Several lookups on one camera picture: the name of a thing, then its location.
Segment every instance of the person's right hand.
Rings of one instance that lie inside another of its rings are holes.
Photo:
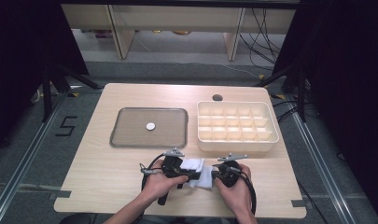
[[[242,172],[251,178],[249,167],[239,164]],[[238,181],[230,188],[227,188],[219,178],[216,178],[215,184],[220,190],[224,203],[232,210],[240,223],[257,223],[255,216],[252,214],[252,199],[249,188],[243,179]]]

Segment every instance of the gray carpet floor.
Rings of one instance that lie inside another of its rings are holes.
[[[87,63],[91,73],[89,79],[104,85],[110,82],[126,83],[162,83],[187,85],[218,85],[218,86],[252,86],[259,82],[260,74],[268,77],[271,73],[254,66],[232,66],[234,70],[222,65],[205,65],[198,63]],[[280,94],[283,79],[270,84],[267,89],[270,94]],[[69,79],[71,85],[81,83]],[[2,223],[59,223],[70,214],[57,213],[53,210],[52,193],[58,189],[64,180],[69,166],[75,156],[78,145],[86,130],[91,114],[101,95],[88,87],[74,89],[77,97],[66,97],[63,100],[57,117],[51,124],[49,132],[38,151],[21,187],[14,196]],[[273,104],[285,100],[272,99]],[[43,117],[43,103],[40,101],[27,108],[20,122],[9,136],[10,144],[0,148],[0,192],[8,182],[22,155],[30,145]],[[289,108],[287,104],[274,108],[276,116],[280,116]],[[306,106],[307,125],[309,126],[328,167],[334,176],[344,198],[352,209],[357,223],[378,223],[370,203],[356,182],[346,163],[337,158],[339,152],[321,117],[316,114],[312,105]],[[76,116],[69,119],[66,125],[74,125],[70,136],[57,136],[66,133],[60,125],[66,116]],[[328,223],[341,223],[336,209],[323,185],[307,146],[303,141],[294,119],[290,116],[279,124],[284,136],[287,151],[297,179],[310,193],[317,207]],[[319,213],[314,209],[308,197],[307,216],[304,219],[268,219],[260,218],[259,223],[324,223]],[[97,216],[95,223],[102,223],[110,215]]]

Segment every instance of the floor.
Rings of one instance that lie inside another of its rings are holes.
[[[178,65],[175,69],[186,67],[203,69],[202,65],[212,65],[211,69],[219,69],[220,74],[232,71],[240,74],[239,76],[256,80],[259,79],[261,73],[269,76],[271,71],[267,69],[273,66],[270,63],[273,61],[273,56],[268,49],[256,46],[257,50],[271,60],[265,60],[250,53],[243,41],[244,39],[251,45],[252,37],[256,38],[256,35],[251,37],[249,34],[243,34],[235,61],[229,62],[223,35],[217,33],[192,32],[188,35],[177,35],[169,31],[139,31],[135,34],[128,57],[121,60],[118,58],[111,38],[96,38],[92,32],[80,30],[72,32],[93,76],[99,78],[101,82],[115,78],[112,77],[114,75],[110,75],[115,72],[108,74],[110,67],[102,69],[110,64],[121,66],[122,64],[144,63],[145,65],[136,67],[138,72],[145,70],[148,72],[155,66],[154,63],[169,66],[167,69],[174,69],[170,68],[174,65]],[[284,37],[284,35],[270,35],[273,44],[278,48],[282,46]],[[263,38],[259,38],[259,42],[262,46],[267,46]],[[289,100],[289,97],[294,100],[294,95],[284,95],[283,97],[287,99],[279,99],[277,95],[281,93],[279,88],[282,82],[283,80],[278,80],[269,87],[269,92],[274,95],[273,104],[283,103]],[[20,185],[12,190],[14,197],[6,201],[9,208],[2,212],[4,217],[1,218],[1,223],[59,223],[68,215],[53,211],[52,196],[58,192],[64,174],[76,153],[80,136],[84,134],[86,124],[91,118],[91,109],[96,106],[99,96],[98,91],[81,93],[79,103],[75,97],[66,97],[51,127],[44,127],[44,123],[41,122],[41,101],[28,108],[11,134],[11,136],[25,137],[13,138],[10,145],[6,146],[8,150],[0,150],[0,194],[4,186],[8,186],[7,183],[11,181],[11,177],[17,173],[17,167],[21,166],[21,158],[28,156],[28,147],[31,147],[33,139],[37,137],[38,130],[46,130],[48,134],[41,139],[43,149],[36,152],[26,168],[25,175],[17,180]],[[54,102],[58,102],[59,98],[61,98],[60,95],[55,96]],[[377,216],[349,167],[342,158],[338,157],[339,150],[334,145],[332,137],[329,136],[315,108],[306,107],[308,119],[307,122],[302,123],[297,114],[282,117],[292,106],[294,105],[276,105],[274,110],[275,114],[281,118],[279,125],[296,177],[305,186],[301,192],[303,199],[307,202],[308,215],[302,220],[263,218],[259,223],[326,223],[322,216],[328,223],[378,223]],[[55,137],[62,131],[56,126],[72,113],[78,114],[76,119],[70,120],[75,123],[77,136],[69,136],[62,141],[61,138]],[[107,216],[98,216],[96,223],[102,223],[106,218]]]

